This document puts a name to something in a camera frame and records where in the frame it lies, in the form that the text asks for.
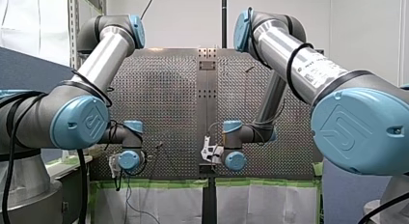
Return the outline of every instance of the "white wall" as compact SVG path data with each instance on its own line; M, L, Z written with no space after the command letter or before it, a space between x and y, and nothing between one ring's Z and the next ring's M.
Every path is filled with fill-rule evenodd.
M107 0L108 14L141 14L149 0ZM309 42L329 50L330 0L228 0L228 46L234 24L249 6L292 14L305 25ZM154 0L144 25L147 47L221 45L221 0Z
M401 10L402 0L331 0L331 58L398 85Z

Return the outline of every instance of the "green tape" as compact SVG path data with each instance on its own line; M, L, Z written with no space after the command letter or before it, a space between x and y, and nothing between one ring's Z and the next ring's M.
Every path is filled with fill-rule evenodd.
M313 163L313 168L314 168L314 173L317 177L322 177L322 172L324 169L324 163L323 162L318 162L318 163Z
M216 179L216 186L248 186L248 185L268 185L268 186L290 186L290 187L302 187L311 188L318 187L320 181L288 181L288 180L274 180L274 179L254 179L254 178L242 178L242 179Z
M111 181L91 182L99 189L115 188L115 183ZM207 180L186 180L186 181L155 181L146 179L131 179L129 186L132 188L200 188L207 187ZM123 179L121 188L127 188L127 179Z
M58 163L58 162L60 162L60 158L48 161L48 162L45 163L45 165L51 165L51 164L55 164L55 163Z
M321 219L323 219L323 214L321 214L321 196L322 196L322 183L321 181L315 182L317 184L317 190L316 190L316 224L321 223Z

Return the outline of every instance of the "metal bracket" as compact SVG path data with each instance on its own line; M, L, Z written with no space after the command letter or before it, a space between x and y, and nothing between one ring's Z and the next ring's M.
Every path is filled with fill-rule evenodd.
M199 70L216 70L215 48L199 48Z

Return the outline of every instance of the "robotic arm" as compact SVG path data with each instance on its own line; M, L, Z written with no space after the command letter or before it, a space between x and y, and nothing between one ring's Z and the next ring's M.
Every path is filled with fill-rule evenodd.
M0 189L10 194L8 210L12 222L30 219L32 223L61 223L58 218L52 219L47 210L31 211L35 217L24 214L38 209L36 206L51 197L51 188L56 187L54 182L50 184L41 161L41 148L82 150L97 143L122 144L126 151L118 155L118 164L124 170L146 163L141 149L142 123L127 121L112 126L108 111L111 101L106 96L123 60L144 45L144 29L138 16L99 16L81 29L77 48L90 56L78 71L73 71L71 80L61 82L49 95L0 92L0 161L5 162L0 162ZM12 174L9 180L6 175L11 171L8 165L12 163L7 164L10 158L15 162L12 171L14 168L19 175ZM3 214L6 222L9 218Z
M293 17L251 9L239 16L235 49L274 70L256 121L275 117L288 84L311 106L314 141L331 162L355 174L409 172L409 94L369 71L338 66L304 41L304 28ZM242 143L268 136L256 130L239 121L224 123L222 162L228 168L230 162L238 170L244 167ZM234 151L234 157L226 151Z

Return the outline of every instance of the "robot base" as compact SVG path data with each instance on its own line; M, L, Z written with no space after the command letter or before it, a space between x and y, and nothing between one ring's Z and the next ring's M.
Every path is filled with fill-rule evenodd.
M60 182L52 182L48 191L9 208L11 223L63 223L62 188Z

